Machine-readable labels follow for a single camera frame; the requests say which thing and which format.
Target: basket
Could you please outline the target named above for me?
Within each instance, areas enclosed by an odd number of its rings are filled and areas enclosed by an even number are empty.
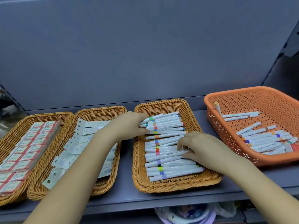
[[[65,133],[63,130],[64,128],[67,128],[69,126],[70,120],[73,116],[74,115],[71,112],[56,112],[56,113],[49,113],[49,114],[37,114],[37,115],[27,116],[24,119],[22,119],[20,122],[18,122],[15,125],[15,127],[12,128],[0,140],[0,162],[2,162],[4,158],[6,158],[9,155],[9,153],[13,150],[13,148],[15,147],[17,142],[21,139],[21,137],[29,130],[29,128],[32,126],[34,122],[59,120],[60,125],[62,127],[61,131],[55,137],[55,139],[53,140],[49,148],[46,150],[46,152],[39,159],[35,167],[30,172],[28,178],[21,185],[21,187],[8,196],[0,197],[0,206],[26,199],[25,192],[28,188],[28,185],[32,181],[32,176],[37,170],[36,167],[43,159],[45,159],[46,157],[45,154],[47,153],[48,150],[51,149],[51,147],[60,146],[62,139],[65,137]]]
[[[202,132],[188,103],[183,99],[149,102],[135,107],[135,112],[146,113],[148,116],[175,111],[180,112],[181,119],[185,123],[187,131]],[[199,174],[191,174],[165,179],[158,182],[150,182],[144,166],[146,163],[144,157],[145,142],[145,135],[135,137],[133,152],[133,182],[139,191],[146,193],[172,192],[192,187],[217,184],[222,179],[222,175],[219,173],[206,169],[204,172]]]
[[[35,172],[34,179],[28,187],[27,197],[31,200],[40,200],[49,191],[49,189],[42,185],[42,182],[49,176],[49,173],[54,168],[51,166],[51,163],[55,156],[58,156],[63,151],[63,146],[73,136],[78,118],[86,121],[112,120],[125,112],[126,108],[123,106],[91,108],[78,111],[72,119],[72,123],[68,126],[68,128],[65,129],[65,137],[62,139],[60,146],[52,146],[50,149],[48,149],[47,159],[44,159],[43,162],[39,163],[37,167],[38,171]],[[92,190],[91,196],[101,195],[107,192],[114,184],[118,169],[120,150],[121,141],[117,143],[110,177],[98,179]]]
[[[260,111],[254,118],[226,122],[214,108],[218,101],[222,114]],[[276,125],[275,130],[290,132],[299,136],[299,101],[270,87],[257,86],[237,90],[210,93],[204,98],[207,105],[207,119],[221,140],[235,153],[249,159],[256,166],[282,164],[296,161],[299,153],[265,155],[249,148],[236,134],[237,131],[256,122],[258,128]]]

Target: plastic bag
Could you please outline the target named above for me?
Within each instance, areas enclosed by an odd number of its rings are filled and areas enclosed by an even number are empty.
[[[234,201],[210,203],[210,209],[214,210],[217,215],[221,215],[225,218],[230,218],[236,215],[237,208]]]

